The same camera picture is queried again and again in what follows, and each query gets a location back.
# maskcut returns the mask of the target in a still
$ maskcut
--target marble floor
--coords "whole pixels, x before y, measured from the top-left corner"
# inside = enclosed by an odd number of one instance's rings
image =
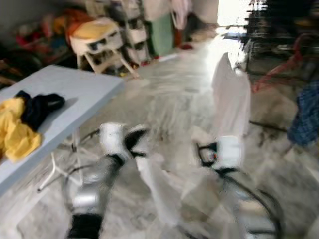
[[[194,163],[192,136],[211,134],[214,129],[211,80],[216,63],[224,52],[229,52],[235,63],[238,48],[236,41],[216,38],[196,45],[192,51],[179,52],[174,59],[140,68],[143,79],[127,81],[125,90],[80,128],[81,135],[107,121],[131,126],[143,123],[151,128],[151,151],[164,157],[164,168],[187,170]],[[285,86],[252,95],[251,120],[288,128],[297,110],[291,100],[295,96],[296,92]],[[102,154],[96,138],[85,147]],[[285,133],[250,125],[245,148],[242,170],[278,199],[284,210],[286,233],[293,238],[317,239],[318,145],[290,147]],[[61,149],[56,153],[62,155]],[[69,167],[74,159],[62,157],[59,163]],[[1,239],[64,237],[70,215],[64,207],[62,179],[42,193],[36,192],[49,171],[47,158],[0,198]],[[149,189],[136,168],[126,166],[114,186],[101,238],[145,238],[144,231],[156,217]]]

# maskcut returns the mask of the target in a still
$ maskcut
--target light blue table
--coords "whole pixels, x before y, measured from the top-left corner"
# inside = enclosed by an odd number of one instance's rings
[[[48,66],[0,92],[0,102],[20,90],[32,96],[58,93],[65,106],[52,113],[40,127],[42,146],[19,163],[0,160],[0,196],[22,179],[69,135],[124,88],[121,78],[58,66]]]

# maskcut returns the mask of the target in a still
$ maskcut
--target wall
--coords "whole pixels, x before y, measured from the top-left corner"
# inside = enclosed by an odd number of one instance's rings
[[[48,0],[0,0],[0,42],[6,46],[13,45],[12,29],[15,26],[39,20],[58,9]]]

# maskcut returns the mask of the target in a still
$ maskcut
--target black cloth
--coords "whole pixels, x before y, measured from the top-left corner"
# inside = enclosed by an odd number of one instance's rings
[[[33,131],[37,131],[47,116],[62,108],[65,103],[64,98],[58,94],[37,95],[32,98],[27,92],[20,91],[16,97],[24,98],[25,109],[21,121]]]

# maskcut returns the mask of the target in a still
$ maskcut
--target blue plaid cloth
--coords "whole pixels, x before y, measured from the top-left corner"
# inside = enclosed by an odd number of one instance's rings
[[[303,89],[297,103],[299,110],[288,131],[288,139],[307,146],[319,136],[319,76]]]

